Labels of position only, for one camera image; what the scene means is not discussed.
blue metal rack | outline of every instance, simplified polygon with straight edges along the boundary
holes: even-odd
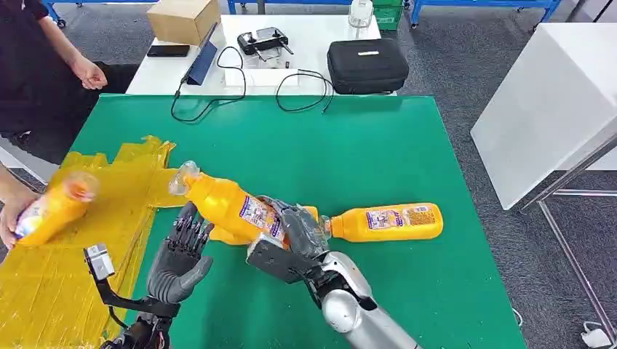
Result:
[[[405,0],[405,9],[410,8],[410,0]],[[54,10],[53,5],[57,3],[75,3],[75,0],[42,0],[43,4],[49,10],[49,15],[56,21],[58,27],[64,28],[64,21]],[[101,2],[156,2],[156,0],[82,0],[77,3],[81,7],[85,3],[101,3]],[[236,14],[236,4],[258,4],[262,0],[227,0],[229,14]],[[305,5],[349,5],[351,0],[266,0],[268,4],[305,4]],[[411,28],[418,26],[420,20],[420,10],[422,6],[470,6],[470,7],[517,7],[518,11],[524,8],[542,8],[544,16],[540,19],[541,22],[546,22],[553,15],[553,12],[559,6],[561,0],[413,0],[413,10],[410,12],[409,21]]]
[[[539,7],[544,9],[544,16],[540,19],[540,23],[546,22],[553,15],[553,12],[559,6],[561,0],[414,0],[413,10],[409,14],[409,22],[411,28],[418,26],[420,20],[420,10],[422,6],[470,6],[470,7],[517,7],[517,11],[522,9]],[[409,9],[409,0],[405,0],[405,9]]]
[[[81,0],[80,2],[75,2],[75,0],[41,0],[43,5],[45,5],[47,10],[49,11],[49,15],[57,23],[57,26],[59,28],[66,27],[66,21],[64,21],[62,18],[60,18],[60,16],[58,15],[56,10],[54,9],[54,4],[73,3],[73,4],[76,4],[77,7],[81,7],[81,6],[83,6],[83,4],[86,4],[86,3],[91,3],[91,4],[103,3],[103,2],[145,2],[145,3],[153,3],[153,2],[157,2],[157,1],[158,0]]]

orange bottle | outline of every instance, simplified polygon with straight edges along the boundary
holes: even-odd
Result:
[[[317,208],[315,206],[303,206],[311,215],[318,220],[319,216],[317,215]],[[215,226],[214,229],[210,232],[210,239],[216,241],[222,241],[228,245],[248,245],[252,242],[252,240],[244,237],[243,235],[236,235],[234,233],[230,233],[227,230],[221,228],[220,226]]]
[[[443,230],[442,214],[435,204],[350,209],[324,219],[331,236],[352,242],[428,239]]]
[[[179,168],[169,189],[171,194],[184,195],[195,204],[203,218],[223,229],[212,231],[212,238],[248,244],[264,232],[281,247],[284,245],[285,232],[274,209],[242,190],[237,183],[200,172],[193,161]]]
[[[82,217],[96,197],[98,181],[86,172],[72,172],[61,184],[28,206],[17,219],[17,243],[35,246],[46,243],[69,222]]]

human hand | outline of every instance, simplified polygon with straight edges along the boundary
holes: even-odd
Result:
[[[107,78],[103,71],[84,56],[79,55],[70,67],[85,89],[102,89],[107,86]]]
[[[25,189],[4,202],[4,207],[2,207],[0,211],[0,238],[9,250],[11,250],[17,242],[15,234],[13,233],[17,227],[17,217],[38,197],[38,194],[29,189]]]

smartphone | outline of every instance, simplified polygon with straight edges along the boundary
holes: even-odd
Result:
[[[150,47],[148,57],[186,57],[189,45],[155,45]]]

white plug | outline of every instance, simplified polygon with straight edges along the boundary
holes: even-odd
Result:
[[[599,324],[597,322],[583,322],[583,327],[585,328],[585,332],[581,333],[581,338],[583,339],[583,342],[585,342],[585,344],[587,344],[587,346],[590,348],[601,348],[609,346],[611,342],[604,330],[599,328],[590,331],[588,327],[588,325],[590,324],[602,326],[602,324]]]

